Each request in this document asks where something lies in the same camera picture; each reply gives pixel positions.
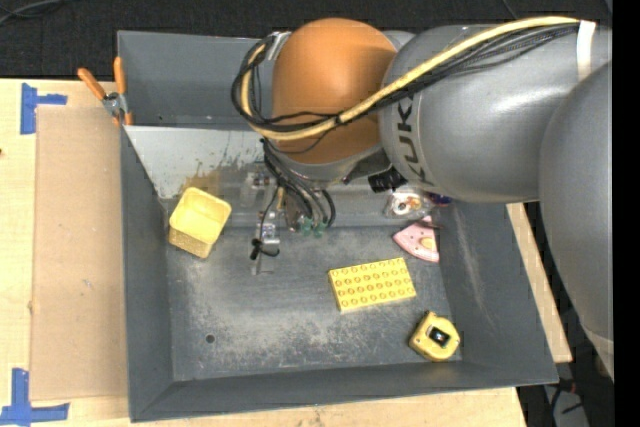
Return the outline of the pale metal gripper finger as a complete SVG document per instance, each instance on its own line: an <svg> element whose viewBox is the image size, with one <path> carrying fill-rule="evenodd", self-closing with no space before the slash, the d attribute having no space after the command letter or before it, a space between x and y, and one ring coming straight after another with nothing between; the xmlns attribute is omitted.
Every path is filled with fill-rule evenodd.
<svg viewBox="0 0 640 427"><path fill-rule="evenodd" d="M250 171L240 188L240 205L246 209L264 210L277 190L276 180L265 170Z"/></svg>
<svg viewBox="0 0 640 427"><path fill-rule="evenodd" d="M253 276L272 274L280 253L279 228L274 222L260 223L251 241L251 273Z"/></svg>

